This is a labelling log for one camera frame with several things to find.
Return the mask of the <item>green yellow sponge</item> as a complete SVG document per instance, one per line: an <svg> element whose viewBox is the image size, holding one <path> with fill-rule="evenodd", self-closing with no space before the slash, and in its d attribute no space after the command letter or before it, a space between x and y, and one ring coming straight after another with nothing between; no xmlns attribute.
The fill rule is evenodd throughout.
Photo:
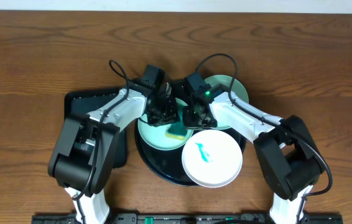
<svg viewBox="0 0 352 224"><path fill-rule="evenodd" d="M188 130L182 121L172 123L165 132L167 138L178 139L183 141L187 137Z"/></svg>

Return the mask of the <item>pale green plate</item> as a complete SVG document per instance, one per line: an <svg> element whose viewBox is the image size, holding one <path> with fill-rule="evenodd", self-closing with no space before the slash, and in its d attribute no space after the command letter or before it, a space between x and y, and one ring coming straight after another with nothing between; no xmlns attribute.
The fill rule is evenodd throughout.
<svg viewBox="0 0 352 224"><path fill-rule="evenodd" d="M212 75L208 78L205 78L205 82L207 84L210 84L212 87L216 86L217 84L223 84L226 87L229 88L230 83L231 83L232 77L228 75L222 75L222 74L217 74L217 75ZM235 80L233 83L233 86L231 90L243 101L246 103L249 102L249 97L248 97L248 92L245 89L244 85L239 81ZM227 126L225 124L220 123L219 121L217 122L217 127L214 129L217 130L224 130L224 129L229 129L230 126Z"/></svg>

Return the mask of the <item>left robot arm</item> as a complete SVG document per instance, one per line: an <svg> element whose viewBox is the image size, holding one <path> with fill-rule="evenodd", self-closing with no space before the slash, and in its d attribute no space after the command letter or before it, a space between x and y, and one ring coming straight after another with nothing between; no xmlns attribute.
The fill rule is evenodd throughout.
<svg viewBox="0 0 352 224"><path fill-rule="evenodd" d="M152 126L178 120L169 83L127 84L102 107L65 118L48 173L71 196L77 222L106 222L110 209L103 188L113 168L119 134L143 115Z"/></svg>

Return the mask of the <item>mint green plate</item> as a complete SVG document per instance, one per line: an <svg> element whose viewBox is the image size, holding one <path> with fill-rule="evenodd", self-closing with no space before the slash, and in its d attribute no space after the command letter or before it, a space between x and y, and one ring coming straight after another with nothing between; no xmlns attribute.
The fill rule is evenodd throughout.
<svg viewBox="0 0 352 224"><path fill-rule="evenodd" d="M178 98L176 99L176 102L178 104L179 118L180 121L182 121L182 110L184 106L187 106L187 104ZM171 124L166 124L158 127L148 125L146 114L143 115L141 117L141 120L137 122L137 128L142 140L154 149L158 149L161 151L169 151L180 148L193 135L193 130L187 129L187 137L183 141L178 139L167 138L165 136L165 132L170 125Z"/></svg>

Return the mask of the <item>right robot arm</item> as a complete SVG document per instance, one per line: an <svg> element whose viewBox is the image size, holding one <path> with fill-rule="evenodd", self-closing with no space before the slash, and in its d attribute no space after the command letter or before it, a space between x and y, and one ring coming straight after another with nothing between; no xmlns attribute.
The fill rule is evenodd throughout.
<svg viewBox="0 0 352 224"><path fill-rule="evenodd" d="M207 91L183 109L183 122L197 129L182 151L182 165L196 184L217 188L239 174L243 157L238 145L217 124L229 126L253 143L262 174L274 193L269 216L274 223L299 223L313 186L330 169L305 123L297 116L267 114L234 92Z"/></svg>

